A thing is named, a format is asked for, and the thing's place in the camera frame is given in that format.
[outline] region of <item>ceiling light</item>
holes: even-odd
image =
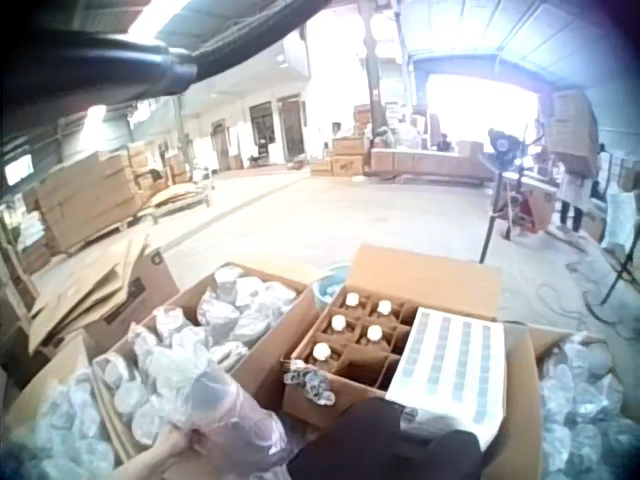
[[[190,0],[151,0],[133,25],[129,34],[142,38],[155,38],[171,18]]]

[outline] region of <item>metal pole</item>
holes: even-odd
[[[372,0],[358,0],[358,11],[364,20],[364,46],[367,48],[365,67],[369,84],[369,103],[371,104],[371,129],[375,133],[387,125],[387,119],[380,99],[380,65],[376,55],[376,39],[371,32],[371,17],[374,14]]]
[[[182,95],[171,97],[171,100],[173,101],[173,114],[176,121],[176,129],[178,130],[178,143],[182,160],[189,165],[189,170],[193,173],[193,159],[189,155],[189,146],[187,145],[184,122],[182,120]]]
[[[484,245],[482,246],[482,253],[480,254],[480,264],[484,263],[484,259],[487,256],[489,250],[489,243],[491,243],[491,235],[493,234],[493,226],[496,223],[496,212],[498,211],[498,204],[500,203],[500,193],[502,192],[502,173],[498,171],[496,173],[496,188],[493,191],[493,205],[491,207],[491,217],[489,217],[489,225],[487,226],[487,234],[484,237]]]
[[[407,51],[407,43],[404,41],[404,35],[402,33],[402,23],[400,21],[400,5],[398,0],[391,0],[393,6],[393,13],[396,20],[396,29],[398,30],[398,41],[400,42],[400,52],[402,55],[402,83],[404,84],[404,103],[405,112],[407,114],[407,123],[411,113],[413,112],[413,101],[411,95],[411,74],[409,72],[409,52]]]

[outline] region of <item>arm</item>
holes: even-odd
[[[189,446],[189,434],[173,425],[165,427],[158,441],[146,452],[115,470],[106,480],[148,480],[162,474],[175,458]]]

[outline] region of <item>black hose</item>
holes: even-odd
[[[224,35],[196,54],[196,81],[225,72],[282,40],[323,10],[329,0],[290,0]]]

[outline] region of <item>open doorway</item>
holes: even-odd
[[[298,155],[303,155],[304,138],[302,127],[304,121],[304,102],[300,95],[283,97],[278,99],[278,111],[280,112],[280,126],[284,140],[284,158],[292,162]]]
[[[229,142],[227,141],[227,125],[224,120],[211,125],[211,143],[218,157],[218,170],[225,172],[231,170],[229,162]]]
[[[475,140],[493,151],[490,128],[527,140],[536,137],[538,96],[515,85],[461,75],[430,75],[427,82],[429,114],[436,114],[442,133],[455,144]]]

